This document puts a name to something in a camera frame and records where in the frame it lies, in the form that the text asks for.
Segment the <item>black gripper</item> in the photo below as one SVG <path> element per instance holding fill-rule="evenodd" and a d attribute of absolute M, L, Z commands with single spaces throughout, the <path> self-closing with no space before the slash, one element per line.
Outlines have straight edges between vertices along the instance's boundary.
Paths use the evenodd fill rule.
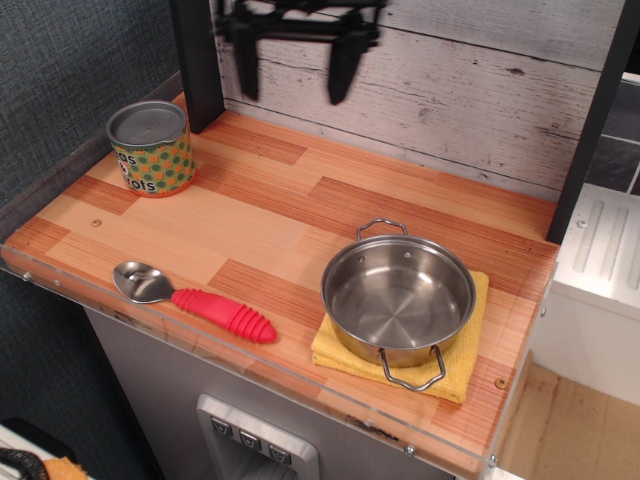
<path fill-rule="evenodd" d="M 214 30 L 234 42 L 242 92 L 259 98 L 256 42 L 263 39 L 332 43 L 328 92 L 332 105 L 345 100 L 361 56 L 379 38 L 385 1 L 270 1 L 259 11 L 249 1 L 219 1 Z"/>

